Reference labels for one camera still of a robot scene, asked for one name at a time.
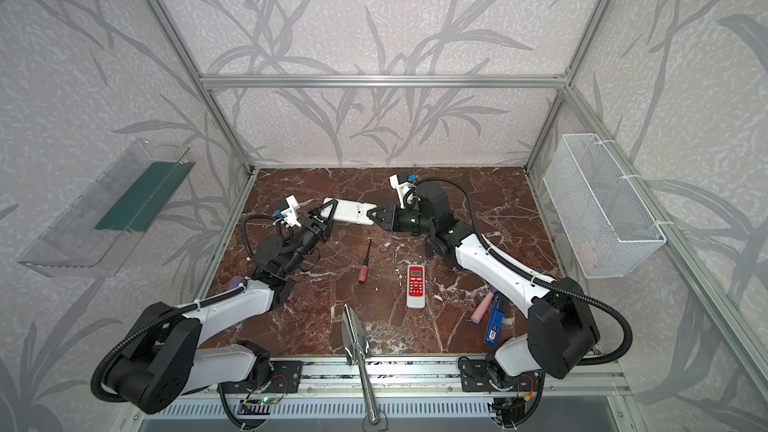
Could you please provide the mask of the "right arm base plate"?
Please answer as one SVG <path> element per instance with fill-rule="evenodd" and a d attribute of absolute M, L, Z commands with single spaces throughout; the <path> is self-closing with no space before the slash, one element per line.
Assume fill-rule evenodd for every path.
<path fill-rule="evenodd" d="M 537 392 L 542 375 L 528 371 L 517 376 L 507 375 L 494 361 L 470 359 L 460 356 L 457 360 L 463 392 L 513 392 L 524 395 Z"/>

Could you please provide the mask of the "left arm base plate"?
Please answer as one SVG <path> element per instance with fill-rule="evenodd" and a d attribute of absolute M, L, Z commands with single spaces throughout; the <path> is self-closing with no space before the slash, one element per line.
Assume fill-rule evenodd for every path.
<path fill-rule="evenodd" d="M 304 362 L 278 360 L 270 363 L 271 371 L 256 389 L 260 394 L 296 394 L 299 390 Z"/>

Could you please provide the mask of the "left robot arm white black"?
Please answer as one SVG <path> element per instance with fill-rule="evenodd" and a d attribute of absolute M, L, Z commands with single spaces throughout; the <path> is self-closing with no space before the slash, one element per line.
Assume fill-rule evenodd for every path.
<path fill-rule="evenodd" d="M 296 286 L 292 274 L 328 240 L 337 207 L 337 200 L 331 199 L 298 216 L 292 237 L 275 234 L 261 240 L 251 255 L 252 274 L 233 288 L 182 306 L 157 302 L 145 308 L 96 366 L 92 395 L 107 403 L 129 402 L 154 414 L 181 395 L 251 377 L 264 350 L 253 344 L 215 349 L 203 349 L 202 344 L 287 301 Z"/>

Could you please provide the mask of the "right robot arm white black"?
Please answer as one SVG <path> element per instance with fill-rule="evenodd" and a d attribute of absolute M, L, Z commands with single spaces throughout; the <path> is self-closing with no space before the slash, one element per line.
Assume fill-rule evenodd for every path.
<path fill-rule="evenodd" d="M 528 372 L 544 372 L 562 379 L 576 366 L 596 366 L 626 355 L 634 341 L 630 322 L 607 303 L 588 296 L 569 278 L 541 274 L 493 245 L 480 231 L 471 201 L 469 219 L 455 216 L 446 180 L 427 178 L 397 185 L 395 204 L 377 206 L 366 215 L 393 233 L 421 235 L 425 253 L 442 257 L 451 267 L 476 274 L 511 302 L 525 317 L 525 335 L 509 339 L 488 357 L 488 370 L 496 386 Z M 593 312 L 599 310 L 620 326 L 622 338 L 612 351 L 593 356 L 601 339 Z"/>

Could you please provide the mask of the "red handled screwdriver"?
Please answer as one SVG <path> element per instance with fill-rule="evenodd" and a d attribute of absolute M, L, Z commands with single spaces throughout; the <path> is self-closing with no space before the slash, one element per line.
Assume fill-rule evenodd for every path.
<path fill-rule="evenodd" d="M 364 284 L 367 281 L 367 277 L 369 274 L 369 261 L 370 261 L 370 252 L 372 248 L 372 240 L 368 241 L 368 245 L 366 248 L 366 253 L 364 255 L 364 258 L 362 260 L 361 268 L 358 274 L 358 283 Z"/>

